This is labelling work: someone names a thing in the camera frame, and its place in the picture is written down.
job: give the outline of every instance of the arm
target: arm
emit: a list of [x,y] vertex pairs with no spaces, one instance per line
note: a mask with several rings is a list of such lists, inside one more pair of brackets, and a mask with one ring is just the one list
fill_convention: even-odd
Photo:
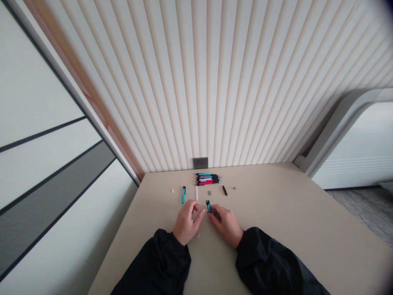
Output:
[[302,261],[257,227],[243,231],[233,213],[219,205],[220,215],[209,218],[223,238],[237,250],[236,268],[253,294],[329,294]]
[[197,232],[205,210],[200,203],[188,200],[180,209],[172,233],[156,231],[131,263],[111,294],[182,294],[190,269],[187,243]]

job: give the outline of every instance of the person's left hand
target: person's left hand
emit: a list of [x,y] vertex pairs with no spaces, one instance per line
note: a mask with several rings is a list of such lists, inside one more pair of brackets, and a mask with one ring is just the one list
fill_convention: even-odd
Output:
[[198,211],[198,205],[200,204],[201,203],[196,200],[188,200],[183,207],[181,207],[177,215],[173,235],[183,246],[192,239],[201,224],[203,215],[206,211],[205,209],[198,213],[195,220],[191,219],[191,215],[194,211]]

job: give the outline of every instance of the hand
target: hand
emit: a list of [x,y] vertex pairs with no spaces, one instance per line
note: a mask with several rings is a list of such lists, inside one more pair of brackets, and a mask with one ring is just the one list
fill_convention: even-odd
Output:
[[183,207],[181,207],[177,215],[173,235],[183,246],[192,239],[201,224],[203,215],[206,211],[205,209],[198,213],[195,220],[191,219],[191,215],[194,211],[198,211],[198,205],[200,204],[201,203],[196,200],[188,200]]
[[219,205],[211,205],[210,208],[215,215],[218,213],[221,217],[220,221],[213,213],[208,213],[210,221],[215,225],[224,240],[236,249],[243,237],[243,230],[237,223],[235,215],[232,211]]

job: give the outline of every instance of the gray stripe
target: gray stripe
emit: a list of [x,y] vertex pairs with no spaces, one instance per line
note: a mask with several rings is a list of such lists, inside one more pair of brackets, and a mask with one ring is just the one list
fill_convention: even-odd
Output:
[[0,276],[114,158],[102,142],[0,216]]

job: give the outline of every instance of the wooden trim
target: wooden trim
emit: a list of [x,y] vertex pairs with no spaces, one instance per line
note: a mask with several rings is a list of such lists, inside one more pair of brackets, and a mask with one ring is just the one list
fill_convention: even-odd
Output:
[[37,20],[38,24],[44,31],[55,50],[58,52],[67,69],[71,72],[73,77],[75,75],[77,76],[75,79],[77,84],[82,90],[85,89],[88,92],[85,93],[85,95],[88,98],[89,103],[92,105],[95,111],[97,111],[98,108],[100,114],[97,112],[97,115],[100,117],[107,130],[111,129],[112,132],[110,132],[110,134],[112,138],[119,146],[120,150],[125,153],[125,158],[129,162],[132,169],[134,169],[134,172],[139,180],[142,181],[143,177],[145,176],[145,172],[139,165],[115,121],[103,104],[98,92],[95,90],[93,84],[91,83],[64,34],[62,33],[59,25],[53,18],[47,5],[43,0],[24,0],[24,2],[34,18]]

